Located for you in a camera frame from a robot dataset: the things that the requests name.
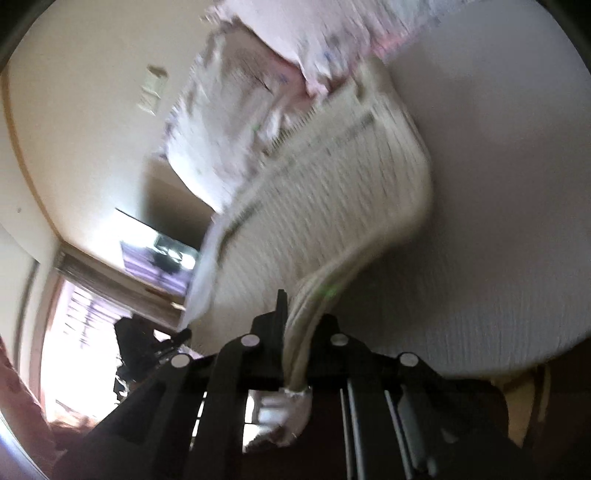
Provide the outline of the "pink floral pillow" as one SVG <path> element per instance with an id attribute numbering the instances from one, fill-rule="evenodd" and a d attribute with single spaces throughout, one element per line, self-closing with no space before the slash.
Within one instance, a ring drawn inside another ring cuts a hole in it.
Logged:
<path id="1" fill-rule="evenodd" d="M 238 23 L 300 67 L 312 96 L 325 96 L 367 56 L 387 57 L 466 1 L 225 0 L 205 10 L 212 23 Z"/>
<path id="2" fill-rule="evenodd" d="M 166 120 L 159 156 L 214 212 L 263 168 L 263 152 L 311 105 L 304 77 L 238 23 L 221 23 Z"/>

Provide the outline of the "dark wall picture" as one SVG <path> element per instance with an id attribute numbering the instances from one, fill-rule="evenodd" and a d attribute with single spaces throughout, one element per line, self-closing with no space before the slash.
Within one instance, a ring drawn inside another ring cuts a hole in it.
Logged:
<path id="1" fill-rule="evenodd" d="M 121 210 L 116 210 L 116 218 L 125 272 L 167 294 L 184 297 L 198 251 Z"/>

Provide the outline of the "pink floral left pillow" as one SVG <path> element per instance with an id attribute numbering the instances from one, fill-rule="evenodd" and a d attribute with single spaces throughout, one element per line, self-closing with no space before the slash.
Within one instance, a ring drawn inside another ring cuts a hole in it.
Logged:
<path id="1" fill-rule="evenodd" d="M 221 23 L 166 120 L 159 156 L 214 212 L 263 168 L 263 152 L 311 105 L 304 77 L 238 23 Z"/>

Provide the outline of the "pink floral right pillow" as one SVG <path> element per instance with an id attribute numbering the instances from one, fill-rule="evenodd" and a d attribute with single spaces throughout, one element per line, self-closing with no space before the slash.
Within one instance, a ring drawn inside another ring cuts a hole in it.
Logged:
<path id="1" fill-rule="evenodd" d="M 212 23 L 238 23 L 300 67 L 312 96 L 325 96 L 367 56 L 387 57 L 466 1 L 225 0 L 205 10 Z"/>

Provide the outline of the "lavender bed sheet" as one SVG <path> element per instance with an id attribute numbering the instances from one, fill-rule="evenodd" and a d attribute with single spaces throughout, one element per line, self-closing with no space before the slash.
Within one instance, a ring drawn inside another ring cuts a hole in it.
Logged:
<path id="1" fill-rule="evenodd" d="M 429 223 L 335 306 L 376 352 L 474 376 L 590 334 L 590 74 L 534 1 L 482 1 L 389 63 L 431 154 Z"/>

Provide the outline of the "white wall switch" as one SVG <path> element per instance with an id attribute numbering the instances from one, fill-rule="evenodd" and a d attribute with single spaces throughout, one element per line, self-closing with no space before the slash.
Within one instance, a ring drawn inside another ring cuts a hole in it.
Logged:
<path id="1" fill-rule="evenodd" d="M 158 66 L 148 65 L 140 86 L 137 106 L 144 112 L 155 116 L 161 102 L 166 83 L 167 71 Z"/>

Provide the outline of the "beige cable knit sweater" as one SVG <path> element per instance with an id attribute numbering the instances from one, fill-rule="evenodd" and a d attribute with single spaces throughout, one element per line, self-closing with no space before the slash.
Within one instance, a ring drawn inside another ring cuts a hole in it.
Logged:
<path id="1" fill-rule="evenodd" d="M 212 219 L 182 318 L 191 346 L 217 352 L 284 291 L 284 384 L 303 389 L 322 315 L 356 274 L 420 230 L 432 200 L 427 148 L 386 65 L 369 58 Z"/>

